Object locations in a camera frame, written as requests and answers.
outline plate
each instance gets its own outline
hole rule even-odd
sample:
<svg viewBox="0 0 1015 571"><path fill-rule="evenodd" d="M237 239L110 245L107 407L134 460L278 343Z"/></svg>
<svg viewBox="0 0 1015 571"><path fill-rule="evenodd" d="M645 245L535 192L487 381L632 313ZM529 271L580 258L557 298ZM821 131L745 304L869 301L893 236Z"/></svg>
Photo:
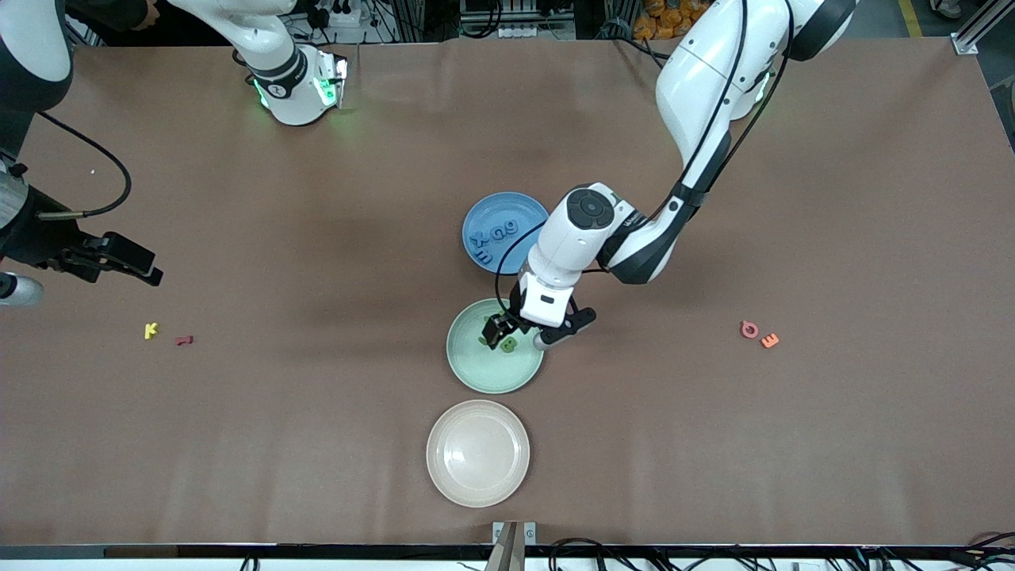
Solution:
<svg viewBox="0 0 1015 571"><path fill-rule="evenodd" d="M476 202L465 216L462 242L472 261L487 271L495 272L507 247L548 217L546 208L531 196L521 192L491 194ZM515 245L504 259L500 273L518 273L529 248L538 238L539 231L534 231Z"/></svg>
<svg viewBox="0 0 1015 571"><path fill-rule="evenodd" d="M486 318L500 311L496 299L476 302L458 314L448 331L451 370L466 386L485 395L518 390L535 376L543 362L543 352L532 343L539 335L536 328L525 335L512 334L510 337L515 339L517 346L511 353L504 353L499 347L491 351L479 342Z"/></svg>
<svg viewBox="0 0 1015 571"><path fill-rule="evenodd" d="M529 472L529 435L506 407L467 401L449 409L426 441L426 470L437 490L468 508L506 500Z"/></svg>

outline metal clamp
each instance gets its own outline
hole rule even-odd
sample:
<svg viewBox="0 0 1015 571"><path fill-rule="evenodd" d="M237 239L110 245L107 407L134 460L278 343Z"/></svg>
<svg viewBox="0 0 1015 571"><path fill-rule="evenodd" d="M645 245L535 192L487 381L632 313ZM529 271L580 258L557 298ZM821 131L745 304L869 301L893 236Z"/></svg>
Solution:
<svg viewBox="0 0 1015 571"><path fill-rule="evenodd" d="M485 571L525 571L525 546L536 545L536 523L494 521L493 541Z"/></svg>
<svg viewBox="0 0 1015 571"><path fill-rule="evenodd" d="M951 34L955 53L959 56L978 54L976 42L983 40L992 27L1012 11L1012 8L1015 8L1015 0L987 0L976 13L958 28L958 31Z"/></svg>

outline white robotic arm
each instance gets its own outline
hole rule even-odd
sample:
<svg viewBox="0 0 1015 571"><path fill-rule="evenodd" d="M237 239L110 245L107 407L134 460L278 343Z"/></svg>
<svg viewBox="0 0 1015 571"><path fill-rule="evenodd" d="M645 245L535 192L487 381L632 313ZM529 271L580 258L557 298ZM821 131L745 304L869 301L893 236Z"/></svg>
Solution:
<svg viewBox="0 0 1015 571"><path fill-rule="evenodd" d="M0 109L45 111L67 94L63 10L62 0L0 0Z"/></svg>
<svg viewBox="0 0 1015 571"><path fill-rule="evenodd" d="M730 150L730 121L750 111L775 55L785 50L803 60L821 53L855 8L856 0L716 1L656 83L663 122L685 158L680 180L649 217L602 183L571 189L530 248L506 314L488 320L486 344L494 348L516 329L539 328L536 347L545 350L588 327L595 312L578 310L572 294L593 261L623 283L659 275Z"/></svg>
<svg viewBox="0 0 1015 571"><path fill-rule="evenodd" d="M278 17L289 13L296 0L170 1L232 44L254 76L261 104L280 122L306 125L340 104L345 59L297 46Z"/></svg>

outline white plate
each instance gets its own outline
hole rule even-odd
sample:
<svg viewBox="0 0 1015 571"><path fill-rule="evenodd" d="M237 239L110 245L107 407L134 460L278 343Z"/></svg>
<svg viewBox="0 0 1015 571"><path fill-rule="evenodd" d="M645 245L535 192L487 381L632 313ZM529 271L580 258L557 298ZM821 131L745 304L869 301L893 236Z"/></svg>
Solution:
<svg viewBox="0 0 1015 571"><path fill-rule="evenodd" d="M461 403L433 425L426 441L426 470L437 490L456 504L499 504L529 472L529 435L502 405Z"/></svg>

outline robotic arm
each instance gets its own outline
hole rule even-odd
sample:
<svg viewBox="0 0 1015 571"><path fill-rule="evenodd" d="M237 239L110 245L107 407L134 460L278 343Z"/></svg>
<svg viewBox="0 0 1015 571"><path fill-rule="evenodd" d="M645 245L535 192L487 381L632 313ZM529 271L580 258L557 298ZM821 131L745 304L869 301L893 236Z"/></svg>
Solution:
<svg viewBox="0 0 1015 571"><path fill-rule="evenodd" d="M311 123L341 100L345 60L296 46L278 18L295 0L173 2L229 40L251 70L261 103L280 122ZM63 0L0 0L0 109L41 113L63 99L72 76L63 14ZM77 218L98 212L72 212L28 185L25 169L15 164L8 171L0 163L0 259L89 282L113 270L159 284L153 253L116 232L99 237L81 231ZM32 305L41 297L37 280L0 274L0 305Z"/></svg>
<svg viewBox="0 0 1015 571"><path fill-rule="evenodd" d="M602 183L571 189L529 249L504 314L487 320L491 349L538 328L546 350L596 318L579 310L574 285L593 261L623 283L648 283L704 202L730 150L729 125L747 115L783 45L791 59L821 53L842 34L857 0L718 0L670 56L656 82L663 122L686 157L657 214L646 216Z"/></svg>
<svg viewBox="0 0 1015 571"><path fill-rule="evenodd" d="M342 100L344 58L292 41L278 17L296 0L170 0L232 44L254 76L261 104L286 125L306 125Z"/></svg>
<svg viewBox="0 0 1015 571"><path fill-rule="evenodd" d="M0 109L43 112L70 87L70 48L63 34L62 0L0 0ZM119 233L81 231L73 212L28 185L26 168L0 163L0 259L67 272L94 283L103 271L119 271L158 285L155 255ZM33 305L39 281L0 273L0 305Z"/></svg>

